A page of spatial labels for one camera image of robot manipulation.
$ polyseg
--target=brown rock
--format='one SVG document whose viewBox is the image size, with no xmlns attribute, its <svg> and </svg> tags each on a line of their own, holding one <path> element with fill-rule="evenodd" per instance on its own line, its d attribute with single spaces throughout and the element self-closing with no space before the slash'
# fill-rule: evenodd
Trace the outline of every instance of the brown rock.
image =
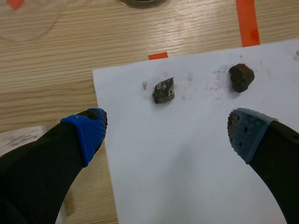
<svg viewBox="0 0 299 224">
<path fill-rule="evenodd" d="M 233 89 L 236 92 L 244 92 L 254 80 L 254 72 L 245 64 L 237 64 L 229 69 Z"/>
</svg>

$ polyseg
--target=rock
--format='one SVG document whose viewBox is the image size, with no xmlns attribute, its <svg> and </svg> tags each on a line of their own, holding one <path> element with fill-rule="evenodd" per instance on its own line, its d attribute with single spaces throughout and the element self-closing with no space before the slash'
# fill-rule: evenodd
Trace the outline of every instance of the rock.
<svg viewBox="0 0 299 224">
<path fill-rule="evenodd" d="M 237 64 L 229 69 L 233 89 L 237 92 L 244 92 L 254 80 L 254 72 L 245 64 Z"/>
<path fill-rule="evenodd" d="M 174 99 L 173 78 L 166 79 L 155 86 L 153 93 L 156 104 L 167 103 Z"/>
</svg>

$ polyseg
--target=rock specimen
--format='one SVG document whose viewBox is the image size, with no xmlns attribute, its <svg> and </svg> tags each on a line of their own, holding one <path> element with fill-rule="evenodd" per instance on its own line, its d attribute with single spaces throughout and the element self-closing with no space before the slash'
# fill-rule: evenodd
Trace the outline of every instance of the rock specimen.
<svg viewBox="0 0 299 224">
<path fill-rule="evenodd" d="M 156 104 L 167 103 L 174 99 L 173 78 L 166 79 L 155 86 L 153 98 Z"/>
<path fill-rule="evenodd" d="M 237 64 L 229 69 L 233 89 L 237 92 L 244 92 L 254 80 L 254 72 L 245 64 Z"/>
</svg>

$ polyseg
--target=orange tape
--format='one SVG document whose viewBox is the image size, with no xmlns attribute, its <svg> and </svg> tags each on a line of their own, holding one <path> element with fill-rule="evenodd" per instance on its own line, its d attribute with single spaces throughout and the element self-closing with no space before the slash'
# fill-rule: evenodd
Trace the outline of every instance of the orange tape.
<svg viewBox="0 0 299 224">
<path fill-rule="evenodd" d="M 254 0 L 236 0 L 242 46 L 260 44 Z"/>
<path fill-rule="evenodd" d="M 161 58 L 168 58 L 167 52 L 149 55 L 149 60 L 155 60 L 155 59 L 161 59 Z"/>
</svg>

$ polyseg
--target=light wood tabletop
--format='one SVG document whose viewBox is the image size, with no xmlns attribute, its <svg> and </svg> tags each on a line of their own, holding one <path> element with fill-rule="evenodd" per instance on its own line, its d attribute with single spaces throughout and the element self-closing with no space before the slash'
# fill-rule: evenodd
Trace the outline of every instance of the light wood tabletop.
<svg viewBox="0 0 299 224">
<path fill-rule="evenodd" d="M 298 0 L 255 5 L 261 44 L 299 38 Z M 171 57 L 241 46 L 235 0 L 169 0 L 150 9 L 118 0 L 70 0 L 44 35 L 25 43 L 0 39 L 0 132 L 51 127 L 96 107 L 93 69 L 162 51 Z M 117 223 L 104 147 L 66 202 L 67 224 Z"/>
</svg>

